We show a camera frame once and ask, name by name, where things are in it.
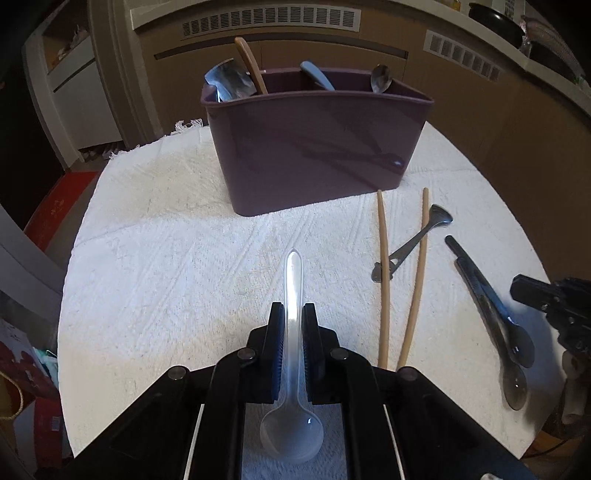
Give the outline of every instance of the translucent spoon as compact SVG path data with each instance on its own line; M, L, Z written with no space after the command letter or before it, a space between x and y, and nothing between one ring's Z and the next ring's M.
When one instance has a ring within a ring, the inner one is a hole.
M285 261L285 338L284 373L281 390L285 399L261 422L261 442L269 455L289 463L312 459L324 440L320 419L306 410L299 400L301 308L303 269L300 254L292 250Z

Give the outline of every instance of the wooden chopstick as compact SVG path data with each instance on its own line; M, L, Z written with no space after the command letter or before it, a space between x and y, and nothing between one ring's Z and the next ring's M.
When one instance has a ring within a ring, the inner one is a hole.
M378 367L388 368L390 338L390 260L388 258L388 232L384 213L384 198L378 190L379 253L382 263L382 308L379 317Z
M429 222L429 189L423 188L423 228ZM398 365L396 370L406 365L408 360L408 353L413 342L414 328L417 324L418 308L421 304L421 294L423 293L423 281L425 279L425 263L427 261L427 235L425 235L419 245L418 250L418 265L417 275L414 280L413 299L410 304L410 312L408 313L408 322L406 332L404 332L404 340L402 341L402 348L400 350L400 357L398 357Z

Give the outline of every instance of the white towel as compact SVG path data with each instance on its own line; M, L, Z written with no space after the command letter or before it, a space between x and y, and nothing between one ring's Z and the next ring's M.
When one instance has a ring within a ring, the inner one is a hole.
M513 302L508 289L514 275L546 280L544 271L493 188L429 124L400 187L384 194L390 251L419 230L426 186L454 222L429 234L409 364L520 455L560 393L562 350L543 317ZM521 412L504 403L498 355L443 242L448 234L532 333L532 399ZM244 346L250 330L267 321L271 303L283 301L283 261L294 247L304 261L304 301L316 305L319 323L376 364L375 194L244 218L230 205L209 128L115 156L98 181L64 287L60 390L74 452L168 367L206 367ZM404 336L417 256L415 249L391 283L390 368ZM249 407L243 478L345 478L339 407L314 410L325 423L322 450L290 467L263 454L258 426L265 407Z

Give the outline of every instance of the stainless steel spoon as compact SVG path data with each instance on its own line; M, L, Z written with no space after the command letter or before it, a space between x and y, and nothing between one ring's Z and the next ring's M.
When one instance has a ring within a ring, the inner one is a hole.
M392 85L392 76L387 65L376 65L369 77L371 89L374 93L384 93Z
M402 264L404 259L408 257L410 252L412 252L413 249L421 241L421 238L423 238L431 228L434 228L439 225L447 225L448 223L452 222L453 217L451 213L449 213L446 209L440 207L439 205L431 205L431 208L429 208L429 223L426 224L425 227L419 233L417 233L408 242L406 242L403 246L401 246L394 253L390 254L390 256L388 257L390 259L390 279L394 275L394 272ZM376 283L381 283L382 264L380 262L376 262L374 270L371 272L371 279Z
M246 69L234 59L224 60L205 74L205 81L217 88L217 101L247 98L256 87Z

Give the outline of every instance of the purple container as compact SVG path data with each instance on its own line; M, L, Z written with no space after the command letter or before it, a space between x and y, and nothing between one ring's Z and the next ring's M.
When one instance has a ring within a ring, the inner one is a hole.
M205 84L217 156L234 211L254 216L398 187L433 100L403 83L371 91L370 72L322 69L336 91L300 69L262 73L269 95L218 102Z

